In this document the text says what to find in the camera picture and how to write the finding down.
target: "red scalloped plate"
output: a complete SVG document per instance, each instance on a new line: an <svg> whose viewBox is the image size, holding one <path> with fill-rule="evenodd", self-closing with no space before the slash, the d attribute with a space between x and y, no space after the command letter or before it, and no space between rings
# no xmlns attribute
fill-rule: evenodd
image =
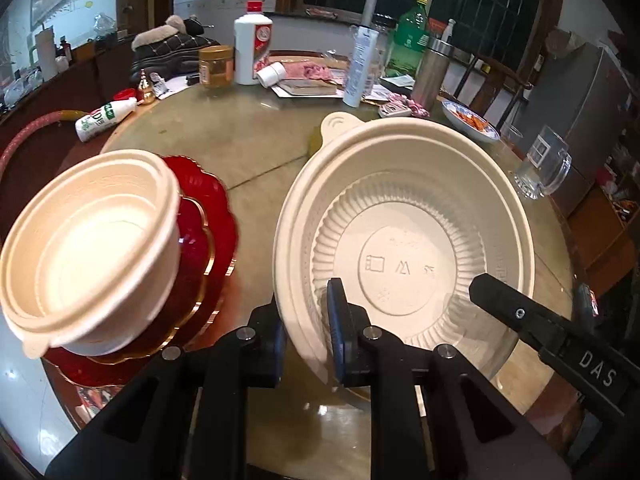
<svg viewBox="0 0 640 480"><path fill-rule="evenodd" d="M214 322L225 279L235 265L236 219L228 210L225 187L215 176L185 156L163 158L184 195L177 218L181 252L174 287L154 322L124 349L99 358L79 356L63 348L47 351L44 358L78 386L122 386L144 367L154 351L169 342L185 346L205 325ZM215 250L212 261L207 232L212 235Z"/></svg>

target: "red lid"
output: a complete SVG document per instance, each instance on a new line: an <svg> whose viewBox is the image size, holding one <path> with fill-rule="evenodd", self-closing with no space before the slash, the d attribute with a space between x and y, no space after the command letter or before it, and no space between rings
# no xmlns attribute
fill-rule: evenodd
<svg viewBox="0 0 640 480"><path fill-rule="evenodd" d="M248 1L246 3L246 11L247 12L262 12L262 2L260 1Z"/></svg>
<svg viewBox="0 0 640 480"><path fill-rule="evenodd" d="M136 96L136 91L133 88L125 88L124 90L120 90L116 95L113 96L114 101L126 101L131 97Z"/></svg>

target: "small white bottle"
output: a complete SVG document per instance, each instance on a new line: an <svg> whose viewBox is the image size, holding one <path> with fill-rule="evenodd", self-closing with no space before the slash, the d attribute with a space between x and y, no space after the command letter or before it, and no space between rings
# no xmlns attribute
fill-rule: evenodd
<svg viewBox="0 0 640 480"><path fill-rule="evenodd" d="M455 24L456 24L456 20L454 19L449 20L449 23L447 23L447 27L445 27L442 33L442 37L440 38L441 41L444 41L445 43L449 41L449 39L451 38L451 35L453 34L453 26Z"/></svg>
<svg viewBox="0 0 640 480"><path fill-rule="evenodd" d="M241 85L258 84L257 73L269 64L273 22L262 13L262 2L247 2L247 13L234 22L236 76Z"/></svg>
<svg viewBox="0 0 640 480"><path fill-rule="evenodd" d="M124 101L112 101L105 104L76 121L76 134L82 142L93 139L109 126L118 124L128 116L136 109L137 102L135 97L130 97Z"/></svg>

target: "blue rimmed plate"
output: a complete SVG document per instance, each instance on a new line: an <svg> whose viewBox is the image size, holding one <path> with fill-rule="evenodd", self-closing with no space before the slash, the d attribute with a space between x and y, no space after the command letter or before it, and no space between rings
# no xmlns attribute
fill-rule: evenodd
<svg viewBox="0 0 640 480"><path fill-rule="evenodd" d="M498 140L500 140L500 135L497 131L495 131L495 128L491 126L491 124L489 124L487 120L483 119L468 108L454 103L453 101L443 101L442 110L447 116L449 122L451 122L452 126L472 140L476 142L497 142ZM471 126L471 124L467 124L458 115L475 117L482 123L485 123L486 126L484 130L478 130Z"/></svg>

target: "refrigerator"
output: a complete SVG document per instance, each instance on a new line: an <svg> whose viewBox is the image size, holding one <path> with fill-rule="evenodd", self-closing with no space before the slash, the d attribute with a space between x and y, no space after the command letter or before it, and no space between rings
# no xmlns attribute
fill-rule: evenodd
<svg viewBox="0 0 640 480"><path fill-rule="evenodd" d="M571 170L552 195L565 217L591 189L624 127L630 89L612 57L585 43L564 58L548 59L513 123L522 133L523 153L545 124L569 145Z"/></svg>

